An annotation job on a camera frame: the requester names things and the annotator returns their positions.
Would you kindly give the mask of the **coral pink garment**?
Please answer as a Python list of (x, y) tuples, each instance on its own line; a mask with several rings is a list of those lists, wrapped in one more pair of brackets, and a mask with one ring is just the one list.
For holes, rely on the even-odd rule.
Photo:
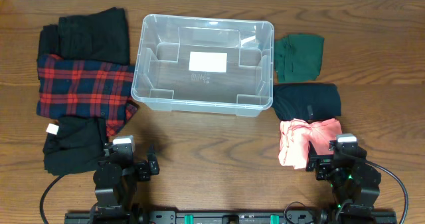
[(329, 142), (335, 140), (342, 129), (340, 122), (334, 118), (310, 124), (293, 119), (281, 121), (280, 132), (280, 164), (303, 169), (307, 165), (309, 143), (312, 143), (318, 155), (331, 155), (333, 151), (329, 150)]

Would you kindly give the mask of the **dark teal garment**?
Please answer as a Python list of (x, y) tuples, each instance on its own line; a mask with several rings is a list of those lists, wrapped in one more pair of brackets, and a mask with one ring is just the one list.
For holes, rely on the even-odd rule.
[(334, 84), (280, 84), (273, 92), (272, 108), (281, 121), (320, 121), (341, 116), (341, 98)]

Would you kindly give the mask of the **black garment with white tag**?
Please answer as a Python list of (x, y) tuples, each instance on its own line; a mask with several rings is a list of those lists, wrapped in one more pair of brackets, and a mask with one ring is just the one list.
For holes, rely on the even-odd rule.
[(103, 118), (63, 116), (56, 134), (47, 134), (43, 147), (44, 169), (52, 175), (94, 171), (108, 142)]

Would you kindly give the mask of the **dark green garment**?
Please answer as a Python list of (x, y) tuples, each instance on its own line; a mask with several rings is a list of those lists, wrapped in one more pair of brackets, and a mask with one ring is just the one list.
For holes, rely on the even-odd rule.
[(320, 75), (325, 39), (319, 35), (290, 34), (274, 42), (278, 83), (314, 81)]

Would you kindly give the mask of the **red navy plaid shirt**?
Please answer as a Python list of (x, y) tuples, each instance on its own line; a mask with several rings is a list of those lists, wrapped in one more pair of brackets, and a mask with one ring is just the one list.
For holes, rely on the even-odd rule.
[(134, 71), (128, 65), (40, 56), (37, 114), (53, 120), (103, 118), (107, 135), (115, 136), (138, 109), (131, 98)]

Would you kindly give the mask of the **clear plastic storage container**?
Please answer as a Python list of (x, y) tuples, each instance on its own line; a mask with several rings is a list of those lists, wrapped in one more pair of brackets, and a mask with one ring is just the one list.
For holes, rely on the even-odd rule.
[[(226, 53), (226, 72), (189, 70), (191, 52)], [(132, 98), (156, 111), (256, 117), (273, 102), (268, 21), (150, 14), (143, 19)]]

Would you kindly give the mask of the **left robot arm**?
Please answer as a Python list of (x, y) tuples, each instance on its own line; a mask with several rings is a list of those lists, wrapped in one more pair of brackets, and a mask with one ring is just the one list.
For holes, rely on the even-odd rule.
[(93, 223), (143, 223), (147, 217), (133, 202), (137, 184), (160, 172), (155, 148), (150, 146), (146, 160), (135, 162), (131, 144), (104, 145), (105, 157), (94, 173), (96, 206), (90, 212)]

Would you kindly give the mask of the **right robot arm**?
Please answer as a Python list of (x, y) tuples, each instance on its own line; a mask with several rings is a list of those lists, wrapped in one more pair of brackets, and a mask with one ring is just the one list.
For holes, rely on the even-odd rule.
[(367, 151), (356, 141), (330, 141), (333, 154), (319, 155), (309, 143), (306, 171), (314, 171), (318, 181), (328, 181), (337, 209), (332, 221), (344, 216), (371, 219), (374, 203), (379, 196), (381, 174), (366, 164)]

